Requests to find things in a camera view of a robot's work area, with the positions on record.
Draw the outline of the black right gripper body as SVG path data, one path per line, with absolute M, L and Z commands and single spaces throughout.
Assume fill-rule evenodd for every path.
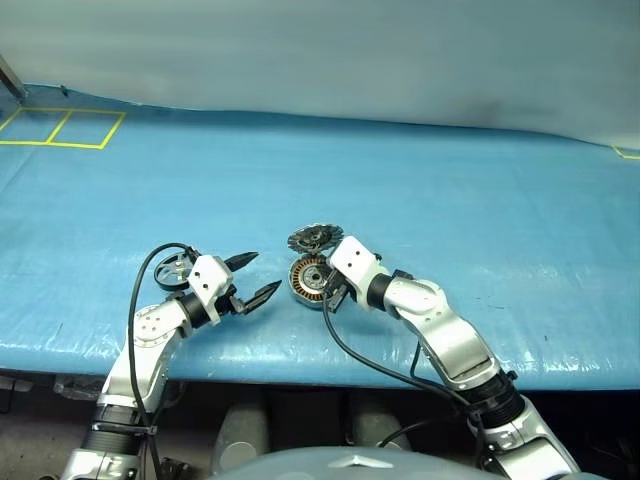
M 346 277 L 339 271 L 332 271 L 327 277 L 323 290 L 323 310 L 336 313 L 344 299 L 350 295 L 351 285 Z

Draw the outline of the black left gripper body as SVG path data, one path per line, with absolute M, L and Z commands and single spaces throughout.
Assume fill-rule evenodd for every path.
M 227 291 L 217 298 L 217 313 L 220 317 L 227 314 L 242 314 L 245 311 L 245 304 L 235 297 L 236 293 L 236 286 L 231 284 Z

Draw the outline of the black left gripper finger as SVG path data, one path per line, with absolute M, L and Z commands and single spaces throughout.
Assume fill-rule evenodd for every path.
M 225 259 L 224 263 L 231 272 L 235 272 L 247 266 L 258 255 L 259 253 L 256 251 L 244 252 Z
M 247 315 L 264 305 L 278 290 L 281 283 L 281 280 L 271 282 L 257 290 L 251 299 L 247 301 L 241 300 L 239 313 Z

